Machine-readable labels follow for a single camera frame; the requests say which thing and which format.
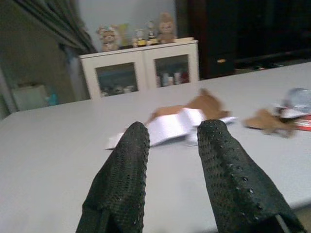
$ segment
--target figurine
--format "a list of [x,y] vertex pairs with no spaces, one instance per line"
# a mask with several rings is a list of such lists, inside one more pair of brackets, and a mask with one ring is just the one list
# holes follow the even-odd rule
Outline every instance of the figurine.
[[146,23],[148,28],[148,40],[147,45],[157,45],[158,39],[155,36],[155,24],[152,20]]
[[118,25],[118,33],[119,33],[119,37],[120,37],[120,46],[128,46],[131,43],[129,41],[128,29],[129,29],[128,23]]
[[174,36],[174,21],[169,13],[161,13],[159,25],[159,41],[161,44],[172,43],[175,40]]
[[101,41],[103,42],[103,51],[114,51],[118,50],[119,46],[117,45],[117,28],[116,26],[105,26],[99,27],[97,34],[100,35]]
[[144,36],[143,29],[136,29],[135,32],[136,32],[136,38],[133,39],[133,47],[137,48],[137,47],[146,46],[147,42],[143,38]]

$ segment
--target plush toy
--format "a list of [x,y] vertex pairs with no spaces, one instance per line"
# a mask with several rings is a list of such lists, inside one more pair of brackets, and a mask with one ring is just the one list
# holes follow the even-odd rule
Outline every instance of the plush toy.
[[116,26],[106,26],[99,27],[97,34],[100,35],[101,41],[103,42],[103,51],[114,51],[118,50],[119,46],[117,45],[117,27]]
[[159,32],[158,39],[161,44],[174,42],[174,21],[172,16],[167,12],[161,13],[160,15]]

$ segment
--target wall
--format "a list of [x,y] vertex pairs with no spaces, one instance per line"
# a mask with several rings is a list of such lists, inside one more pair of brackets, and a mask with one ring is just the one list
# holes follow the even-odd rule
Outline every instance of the wall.
[[174,0],[78,0],[80,17],[86,24],[95,48],[102,51],[96,34],[100,25],[130,24],[130,33],[146,29],[145,23],[153,20],[156,25],[161,12],[169,12],[175,18]]

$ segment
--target torn cardboard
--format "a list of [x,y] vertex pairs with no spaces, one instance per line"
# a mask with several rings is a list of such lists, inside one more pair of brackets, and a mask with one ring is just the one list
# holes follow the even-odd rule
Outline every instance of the torn cardboard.
[[186,105],[161,107],[155,110],[145,125],[148,125],[155,118],[165,115],[177,114],[183,108],[199,109],[206,119],[220,119],[230,116],[229,111],[222,110],[222,103],[212,96],[206,89],[200,90],[200,95]]
[[280,117],[272,115],[266,109],[259,109],[255,117],[246,119],[244,121],[244,126],[253,129],[261,129],[266,134],[282,131],[285,133],[283,134],[285,137],[293,136],[296,128],[293,120],[284,121]]

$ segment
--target cabinet top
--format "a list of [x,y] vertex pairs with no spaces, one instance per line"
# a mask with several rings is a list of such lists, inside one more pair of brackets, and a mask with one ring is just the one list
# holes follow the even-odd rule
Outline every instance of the cabinet top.
[[142,50],[155,50],[155,49],[159,49],[159,48],[182,46],[182,45],[189,45],[189,44],[196,44],[196,43],[198,43],[197,40],[191,40],[191,41],[187,41],[187,42],[173,42],[173,43],[162,44],[162,45],[151,45],[151,46],[138,47],[138,48],[132,48],[132,49],[116,50],[116,51],[111,51],[111,52],[90,53],[90,54],[81,55],[80,58],[86,59],[86,58],[90,58],[90,57],[100,57],[100,56],[107,56],[107,55],[125,53],[125,52],[142,51]]

